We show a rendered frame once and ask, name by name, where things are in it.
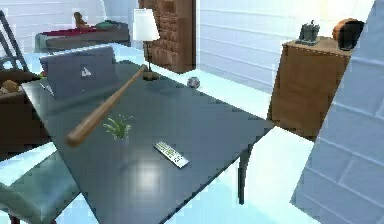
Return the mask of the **wooden baseball bat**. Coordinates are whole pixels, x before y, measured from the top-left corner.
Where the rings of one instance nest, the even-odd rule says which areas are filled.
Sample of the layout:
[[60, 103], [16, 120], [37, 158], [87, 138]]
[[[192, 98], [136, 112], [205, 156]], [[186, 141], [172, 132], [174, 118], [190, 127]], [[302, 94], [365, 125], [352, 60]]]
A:
[[147, 69], [145, 64], [141, 65], [138, 71], [117, 91], [115, 91], [104, 103], [94, 109], [84, 118], [66, 137], [66, 143], [70, 147], [79, 146], [104, 119], [113, 108], [116, 102], [122, 97], [127, 88], [140, 77]]

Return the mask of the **bed with red blanket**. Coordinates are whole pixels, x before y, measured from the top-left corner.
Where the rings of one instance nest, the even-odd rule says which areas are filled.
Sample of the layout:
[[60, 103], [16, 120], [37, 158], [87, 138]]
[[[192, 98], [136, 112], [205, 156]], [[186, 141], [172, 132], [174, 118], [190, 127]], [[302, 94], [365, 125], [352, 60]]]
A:
[[73, 28], [46, 31], [35, 35], [35, 52], [48, 53], [99, 44], [117, 43], [130, 46], [129, 26], [119, 22], [120, 29]]

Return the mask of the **dark grey table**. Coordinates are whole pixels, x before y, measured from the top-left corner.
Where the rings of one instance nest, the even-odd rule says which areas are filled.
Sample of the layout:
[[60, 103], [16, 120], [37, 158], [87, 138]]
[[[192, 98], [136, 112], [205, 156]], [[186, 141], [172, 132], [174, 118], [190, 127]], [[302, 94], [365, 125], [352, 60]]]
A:
[[[116, 64], [122, 84], [138, 69], [130, 61]], [[23, 88], [99, 224], [164, 224], [232, 163], [246, 166], [254, 144], [273, 127], [166, 76], [138, 77], [106, 117], [131, 117], [127, 142], [99, 124], [70, 147], [67, 135], [115, 89], [57, 100], [45, 84], [38, 80]], [[176, 167], [154, 148], [160, 141], [189, 163]]]

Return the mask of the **grey remote control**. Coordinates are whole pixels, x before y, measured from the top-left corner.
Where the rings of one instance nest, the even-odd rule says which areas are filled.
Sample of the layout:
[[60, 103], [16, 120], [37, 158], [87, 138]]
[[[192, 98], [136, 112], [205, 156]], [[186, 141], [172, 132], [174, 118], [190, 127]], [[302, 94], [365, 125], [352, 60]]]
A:
[[154, 148], [157, 149], [178, 168], [183, 168], [189, 163], [189, 161], [185, 157], [183, 157], [174, 148], [172, 148], [163, 141], [155, 143]]

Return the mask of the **small green house plant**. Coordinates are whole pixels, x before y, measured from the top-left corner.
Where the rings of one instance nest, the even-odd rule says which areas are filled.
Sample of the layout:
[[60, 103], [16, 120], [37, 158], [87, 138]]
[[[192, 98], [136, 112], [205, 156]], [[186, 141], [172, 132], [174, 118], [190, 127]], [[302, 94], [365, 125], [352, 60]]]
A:
[[115, 140], [123, 140], [128, 137], [132, 125], [128, 123], [131, 117], [119, 114], [115, 119], [108, 117], [107, 123], [103, 124], [107, 133], [110, 133]]

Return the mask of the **brown wooden cabinet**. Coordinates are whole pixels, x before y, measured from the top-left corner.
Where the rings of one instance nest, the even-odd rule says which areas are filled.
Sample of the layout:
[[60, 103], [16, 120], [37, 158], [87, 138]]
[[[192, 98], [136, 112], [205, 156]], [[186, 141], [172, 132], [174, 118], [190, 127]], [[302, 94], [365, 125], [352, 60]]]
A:
[[284, 43], [267, 118], [314, 141], [350, 57], [330, 37], [319, 37], [314, 46]]

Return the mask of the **grey laptop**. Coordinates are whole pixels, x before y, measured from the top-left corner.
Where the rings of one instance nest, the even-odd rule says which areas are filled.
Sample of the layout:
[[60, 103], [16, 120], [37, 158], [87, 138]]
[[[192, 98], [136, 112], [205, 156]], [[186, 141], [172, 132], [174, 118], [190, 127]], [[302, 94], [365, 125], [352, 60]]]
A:
[[114, 50], [109, 45], [62, 52], [40, 59], [48, 84], [56, 99], [78, 96], [119, 83]]

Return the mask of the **green pillow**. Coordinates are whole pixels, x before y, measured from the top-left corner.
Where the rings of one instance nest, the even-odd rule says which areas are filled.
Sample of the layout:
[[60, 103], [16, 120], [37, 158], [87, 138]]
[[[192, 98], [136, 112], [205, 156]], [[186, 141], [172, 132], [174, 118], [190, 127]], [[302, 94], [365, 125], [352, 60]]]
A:
[[103, 22], [97, 23], [95, 25], [95, 28], [98, 28], [98, 29], [120, 29], [121, 24], [117, 21], [105, 20]]

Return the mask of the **dark grey statue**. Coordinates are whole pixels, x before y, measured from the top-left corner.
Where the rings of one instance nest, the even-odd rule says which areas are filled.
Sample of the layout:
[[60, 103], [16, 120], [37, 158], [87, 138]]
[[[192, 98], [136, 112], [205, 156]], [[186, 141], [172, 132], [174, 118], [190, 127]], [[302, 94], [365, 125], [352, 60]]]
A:
[[319, 30], [320, 25], [315, 24], [314, 21], [303, 24], [301, 27], [299, 38], [296, 40], [296, 43], [308, 46], [316, 45]]

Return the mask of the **brown teddy bear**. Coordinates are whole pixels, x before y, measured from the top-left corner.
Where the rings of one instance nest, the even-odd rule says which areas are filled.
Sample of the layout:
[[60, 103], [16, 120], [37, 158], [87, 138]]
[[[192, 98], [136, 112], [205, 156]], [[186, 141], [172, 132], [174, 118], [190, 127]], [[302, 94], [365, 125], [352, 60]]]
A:
[[78, 29], [83, 29], [83, 28], [89, 27], [88, 23], [82, 19], [82, 14], [80, 12], [75, 12], [73, 14], [73, 16], [75, 19], [75, 25]]

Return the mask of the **orange and black basketball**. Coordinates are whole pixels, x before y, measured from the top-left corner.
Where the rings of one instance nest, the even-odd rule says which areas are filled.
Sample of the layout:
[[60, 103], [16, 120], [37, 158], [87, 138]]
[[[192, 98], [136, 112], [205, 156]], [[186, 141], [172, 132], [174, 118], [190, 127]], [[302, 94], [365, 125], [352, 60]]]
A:
[[332, 31], [332, 37], [337, 42], [338, 48], [343, 51], [352, 50], [364, 29], [363, 21], [347, 18], [339, 21]]

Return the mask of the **teal seat chair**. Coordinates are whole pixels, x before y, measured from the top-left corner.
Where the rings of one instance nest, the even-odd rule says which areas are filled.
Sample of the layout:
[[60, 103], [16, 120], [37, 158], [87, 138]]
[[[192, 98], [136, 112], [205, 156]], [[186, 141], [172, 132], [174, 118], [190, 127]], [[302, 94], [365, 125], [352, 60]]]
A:
[[11, 185], [0, 182], [0, 210], [11, 224], [57, 224], [56, 218], [79, 194], [69, 169], [54, 152]]

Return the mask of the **dark brown sofa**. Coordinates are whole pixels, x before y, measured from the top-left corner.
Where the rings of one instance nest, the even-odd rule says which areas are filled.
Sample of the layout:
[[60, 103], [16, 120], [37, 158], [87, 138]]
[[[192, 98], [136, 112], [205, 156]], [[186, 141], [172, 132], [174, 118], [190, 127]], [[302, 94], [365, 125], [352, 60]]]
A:
[[[6, 80], [23, 83], [40, 77], [23, 70], [0, 70], [0, 86]], [[23, 90], [0, 94], [0, 161], [44, 145], [51, 138]]]

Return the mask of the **tan cushion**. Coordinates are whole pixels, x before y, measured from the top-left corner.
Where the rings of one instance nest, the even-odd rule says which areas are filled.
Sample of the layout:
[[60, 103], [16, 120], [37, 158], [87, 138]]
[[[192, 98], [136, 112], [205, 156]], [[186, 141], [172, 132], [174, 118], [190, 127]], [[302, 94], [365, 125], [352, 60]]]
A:
[[12, 80], [4, 81], [0, 86], [0, 94], [20, 92], [21, 87]]

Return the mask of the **grey metal ladder frame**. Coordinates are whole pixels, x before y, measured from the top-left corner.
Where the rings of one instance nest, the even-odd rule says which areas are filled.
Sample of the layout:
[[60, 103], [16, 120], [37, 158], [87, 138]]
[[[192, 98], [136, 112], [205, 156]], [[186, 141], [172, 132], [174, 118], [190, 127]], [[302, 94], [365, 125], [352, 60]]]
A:
[[0, 10], [0, 23], [4, 29], [4, 32], [0, 30], [0, 45], [5, 52], [4, 56], [0, 56], [0, 70], [21, 68], [24, 72], [28, 72], [28, 65], [2, 10]]

